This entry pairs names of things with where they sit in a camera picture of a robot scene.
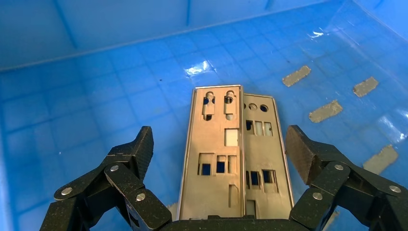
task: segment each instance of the grid pattern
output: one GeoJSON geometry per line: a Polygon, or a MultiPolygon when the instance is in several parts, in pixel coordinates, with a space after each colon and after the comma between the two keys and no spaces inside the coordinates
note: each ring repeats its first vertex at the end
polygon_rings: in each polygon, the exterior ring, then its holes
{"type": "MultiPolygon", "coordinates": [[[[146,187],[178,200],[192,89],[242,84],[276,98],[285,133],[298,124],[362,166],[392,144],[398,160],[382,175],[408,179],[406,41],[352,1],[329,1],[110,51],[0,73],[1,125],[15,230],[38,230],[54,191],[95,168],[112,146],[153,129],[146,187]],[[282,78],[308,65],[286,87],[282,78]],[[374,76],[358,98],[352,88],[374,76]],[[337,99],[343,111],[314,124],[308,114],[337,99]]],[[[295,198],[305,189],[290,166],[295,198]]],[[[334,230],[355,228],[342,211],[334,230]]],[[[123,229],[115,211],[96,230],[123,229]]]]}

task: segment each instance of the metal rivet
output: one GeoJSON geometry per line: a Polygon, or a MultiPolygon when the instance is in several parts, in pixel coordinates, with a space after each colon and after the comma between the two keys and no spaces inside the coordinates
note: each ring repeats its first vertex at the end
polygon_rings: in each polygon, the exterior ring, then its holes
{"type": "Polygon", "coordinates": [[[343,168],[343,166],[341,166],[341,165],[335,165],[334,166],[337,170],[343,170],[344,168],[343,168]]]}
{"type": "Polygon", "coordinates": [[[62,192],[61,192],[61,195],[68,195],[70,192],[72,192],[72,188],[71,187],[68,187],[68,188],[65,188],[62,192]]]}
{"type": "Polygon", "coordinates": [[[139,195],[136,196],[136,200],[137,201],[142,201],[146,198],[146,195],[144,193],[141,193],[139,195]]]}
{"type": "Polygon", "coordinates": [[[394,191],[394,192],[396,192],[396,193],[400,193],[400,192],[401,192],[401,189],[398,188],[398,187],[396,187],[396,186],[394,186],[394,185],[391,185],[391,186],[390,186],[390,189],[391,189],[391,191],[394,191]]]}
{"type": "Polygon", "coordinates": [[[114,166],[111,167],[111,172],[115,172],[118,169],[119,169],[119,166],[114,165],[114,166]]]}
{"type": "Polygon", "coordinates": [[[319,192],[314,192],[313,193],[313,198],[315,198],[316,200],[321,200],[321,199],[323,199],[323,196],[319,192]]]}

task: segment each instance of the blue bin wall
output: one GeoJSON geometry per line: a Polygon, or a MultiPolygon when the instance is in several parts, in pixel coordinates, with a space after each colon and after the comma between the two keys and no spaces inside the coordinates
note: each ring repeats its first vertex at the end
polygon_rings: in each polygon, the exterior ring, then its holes
{"type": "Polygon", "coordinates": [[[0,70],[322,1],[0,1],[0,70]]]}
{"type": "Polygon", "coordinates": [[[408,39],[408,1],[355,0],[355,2],[397,34],[408,39]]]}

